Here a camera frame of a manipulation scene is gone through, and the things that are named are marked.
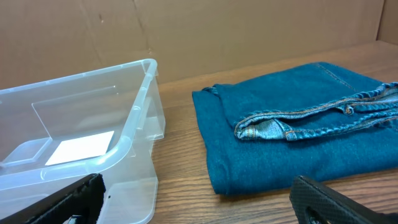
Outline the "blue denim jeans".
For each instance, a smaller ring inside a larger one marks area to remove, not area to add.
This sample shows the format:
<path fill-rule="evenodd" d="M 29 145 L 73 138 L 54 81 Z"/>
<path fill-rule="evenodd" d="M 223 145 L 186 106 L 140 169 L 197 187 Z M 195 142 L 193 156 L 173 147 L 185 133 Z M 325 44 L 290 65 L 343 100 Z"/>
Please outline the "blue denim jeans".
<path fill-rule="evenodd" d="M 397 167 L 397 83 L 315 62 L 192 94 L 216 194 Z"/>

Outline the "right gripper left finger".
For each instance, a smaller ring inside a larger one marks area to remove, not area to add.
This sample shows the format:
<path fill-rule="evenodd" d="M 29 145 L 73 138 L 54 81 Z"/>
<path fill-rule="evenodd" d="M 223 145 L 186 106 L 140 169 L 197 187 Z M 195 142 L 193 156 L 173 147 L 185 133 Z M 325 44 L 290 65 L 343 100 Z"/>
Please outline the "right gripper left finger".
<path fill-rule="evenodd" d="M 95 224 L 106 187 L 101 174 L 90 174 L 6 218 L 1 224 Z"/>

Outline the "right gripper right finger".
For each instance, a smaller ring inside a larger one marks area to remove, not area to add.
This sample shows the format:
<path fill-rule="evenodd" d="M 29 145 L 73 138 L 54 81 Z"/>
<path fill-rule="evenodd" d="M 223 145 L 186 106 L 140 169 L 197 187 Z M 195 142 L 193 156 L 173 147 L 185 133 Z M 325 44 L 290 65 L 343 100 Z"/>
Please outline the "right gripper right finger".
<path fill-rule="evenodd" d="M 289 195 L 299 224 L 397 224 L 396 213 L 377 213 L 305 176 L 296 176 Z"/>

